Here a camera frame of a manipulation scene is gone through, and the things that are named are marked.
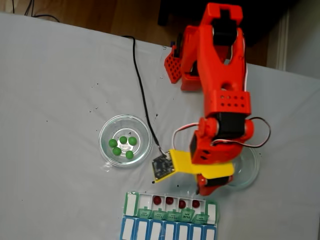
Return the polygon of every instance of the wooden floor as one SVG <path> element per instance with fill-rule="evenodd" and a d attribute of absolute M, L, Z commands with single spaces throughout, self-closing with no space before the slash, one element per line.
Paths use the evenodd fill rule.
<path fill-rule="evenodd" d="M 15 14 L 23 15 L 30 0 L 14 0 Z M 50 14 L 61 23 L 169 46 L 189 19 L 170 16 L 167 26 L 157 24 L 160 0 L 35 0 L 34 15 Z M 12 0 L 0 0 L 0 11 L 12 13 Z M 268 36 L 246 50 L 251 64 L 266 66 Z"/>

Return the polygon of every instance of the pill organizer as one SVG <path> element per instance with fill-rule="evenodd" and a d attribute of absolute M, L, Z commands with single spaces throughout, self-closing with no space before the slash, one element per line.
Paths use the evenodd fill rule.
<path fill-rule="evenodd" d="M 218 205 L 214 201 L 125 194 L 120 240 L 216 240 Z"/>

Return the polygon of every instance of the clear petri dish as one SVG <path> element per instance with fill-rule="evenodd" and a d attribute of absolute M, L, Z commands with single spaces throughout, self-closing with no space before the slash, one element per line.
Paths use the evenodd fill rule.
<path fill-rule="evenodd" d="M 120 137 L 136 138 L 136 145 L 122 144 Z M 120 155 L 114 155 L 113 148 L 109 146 L 109 140 L 115 139 L 121 149 Z M 142 162 L 149 154 L 152 147 L 152 135 L 147 125 L 136 116 L 118 115 L 107 121 L 99 134 L 100 151 L 104 159 L 114 166 L 129 167 Z M 133 158 L 127 159 L 126 152 L 133 152 Z"/>
<path fill-rule="evenodd" d="M 257 178 L 260 162 L 253 148 L 243 147 L 241 154 L 232 160 L 233 180 L 226 185 L 229 189 L 242 190 L 249 187 Z"/>

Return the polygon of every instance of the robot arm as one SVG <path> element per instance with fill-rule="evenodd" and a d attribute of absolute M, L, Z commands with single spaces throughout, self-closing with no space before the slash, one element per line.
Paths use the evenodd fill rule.
<path fill-rule="evenodd" d="M 190 152 L 169 150 L 153 160 L 155 181 L 174 173 L 194 174 L 198 192 L 209 195 L 232 180 L 231 160 L 254 133 L 250 93 L 246 91 L 245 40 L 240 6 L 208 3 L 199 26 L 187 26 L 182 46 L 165 59 L 171 83 L 182 78 L 182 91 L 204 94 L 204 117 L 194 132 Z M 228 49 L 231 59 L 225 64 Z M 220 141 L 232 140 L 226 144 Z"/>

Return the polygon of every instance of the red ball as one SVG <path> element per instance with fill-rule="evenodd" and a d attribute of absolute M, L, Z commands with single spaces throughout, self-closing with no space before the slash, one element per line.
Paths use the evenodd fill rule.
<path fill-rule="evenodd" d="M 179 200 L 179 208 L 184 209 L 186 207 L 186 202 L 183 200 Z"/>
<path fill-rule="evenodd" d="M 192 201 L 192 207 L 197 209 L 198 207 L 200 207 L 200 202 L 198 200 L 193 200 Z"/>
<path fill-rule="evenodd" d="M 161 203 L 161 197 L 159 197 L 159 196 L 154 196 L 154 198 L 153 198 L 153 203 L 154 203 L 155 205 L 159 205 L 159 204 Z"/>
<path fill-rule="evenodd" d="M 174 203 L 174 199 L 170 196 L 168 196 L 166 199 L 165 199 L 165 203 L 168 204 L 168 205 L 171 205 Z"/>

